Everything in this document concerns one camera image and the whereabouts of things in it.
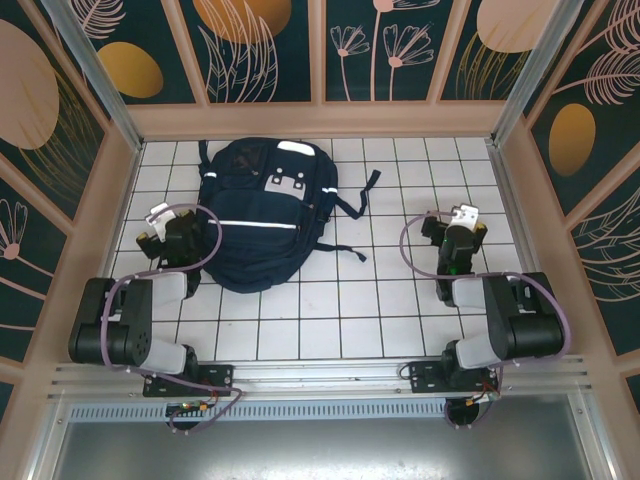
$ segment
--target backpack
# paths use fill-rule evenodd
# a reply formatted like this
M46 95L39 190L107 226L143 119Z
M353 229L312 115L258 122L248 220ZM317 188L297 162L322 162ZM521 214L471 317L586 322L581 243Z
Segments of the backpack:
M315 145L272 138L243 138L207 156L199 142L202 183L198 203L222 224L222 243L204 270L222 287L253 293L286 282L313 250L347 250L326 245L324 233L337 204L360 218L367 195L380 177L374 170L360 192L358 211L338 197L338 170L329 155ZM218 229L198 212L203 252L214 247ZM365 261L366 257L353 252Z

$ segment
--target reflective strip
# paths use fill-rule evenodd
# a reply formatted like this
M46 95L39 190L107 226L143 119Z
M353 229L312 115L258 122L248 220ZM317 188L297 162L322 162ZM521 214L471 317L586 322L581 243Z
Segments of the reflective strip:
M290 152L298 152L303 155L307 155L309 157L315 156L316 152L313 150L313 147L309 145L305 145L304 143L298 142L290 142L288 140L283 140L278 144L278 148L280 150L289 150Z
M209 223L215 225L214 220L209 220ZM238 225L241 227L262 227L262 228L286 228L288 230L295 230L297 225L288 225L286 223L264 223L264 222L241 222L239 220L220 220L220 225Z

